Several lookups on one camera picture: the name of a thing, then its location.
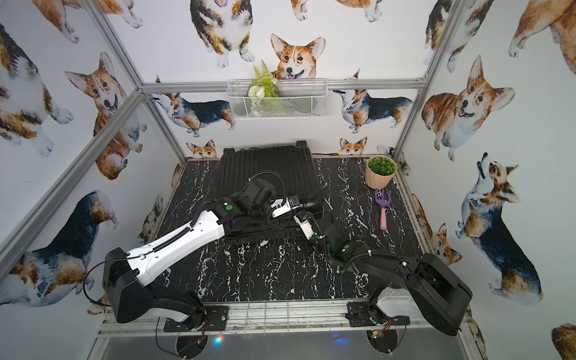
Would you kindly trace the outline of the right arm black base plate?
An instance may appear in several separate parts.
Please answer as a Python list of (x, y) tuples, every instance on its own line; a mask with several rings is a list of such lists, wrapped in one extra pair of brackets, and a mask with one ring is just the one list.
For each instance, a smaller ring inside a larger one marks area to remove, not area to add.
[(351, 327), (408, 326), (408, 316), (385, 315), (375, 304), (367, 301), (351, 301), (346, 305), (345, 318)]

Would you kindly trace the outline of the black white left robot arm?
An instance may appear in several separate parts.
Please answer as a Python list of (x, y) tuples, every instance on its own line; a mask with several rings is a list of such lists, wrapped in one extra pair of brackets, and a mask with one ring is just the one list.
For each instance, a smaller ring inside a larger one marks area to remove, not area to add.
[(160, 294), (152, 286), (172, 265), (214, 241), (251, 227), (271, 226), (273, 218), (305, 210), (306, 202), (275, 187), (258, 172), (240, 191), (201, 203), (192, 219), (159, 239), (124, 252), (111, 250), (103, 266), (103, 288), (117, 323), (144, 316), (164, 317), (187, 329), (204, 327), (209, 320), (197, 295)]

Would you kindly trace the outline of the black hard-shell suitcase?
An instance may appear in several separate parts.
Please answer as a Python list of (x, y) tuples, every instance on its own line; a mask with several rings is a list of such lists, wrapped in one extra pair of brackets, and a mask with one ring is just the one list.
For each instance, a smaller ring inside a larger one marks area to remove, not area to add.
[[(316, 174), (316, 167), (308, 144), (300, 140), (292, 145), (278, 145), (248, 150), (227, 148), (219, 160), (212, 176), (214, 196), (231, 197), (241, 191), (249, 179), (264, 182), (274, 191), (273, 200), (282, 197), (310, 203), (310, 212), (319, 214), (323, 210), (323, 196)], [(245, 222), (237, 230), (229, 230), (223, 237), (238, 244), (276, 240), (288, 237), (301, 237), (302, 231), (293, 220), (294, 212), (289, 212), (274, 220), (271, 226), (266, 220), (266, 210), (257, 212), (256, 219)]]

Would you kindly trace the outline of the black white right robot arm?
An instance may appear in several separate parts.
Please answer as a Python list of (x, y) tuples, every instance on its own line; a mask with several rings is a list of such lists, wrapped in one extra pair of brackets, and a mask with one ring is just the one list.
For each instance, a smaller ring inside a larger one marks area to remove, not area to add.
[(437, 256), (398, 256), (342, 238), (327, 217), (309, 211), (294, 216), (309, 244), (342, 273), (367, 274), (405, 289), (436, 330), (455, 336), (473, 297), (472, 290)]

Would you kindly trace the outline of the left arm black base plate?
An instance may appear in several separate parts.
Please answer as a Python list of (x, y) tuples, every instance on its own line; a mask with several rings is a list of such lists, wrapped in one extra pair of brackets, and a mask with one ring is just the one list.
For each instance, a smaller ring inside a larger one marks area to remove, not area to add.
[(166, 333), (172, 332), (222, 332), (227, 325), (230, 308), (223, 305), (209, 305), (196, 310), (182, 322), (167, 319), (163, 327)]

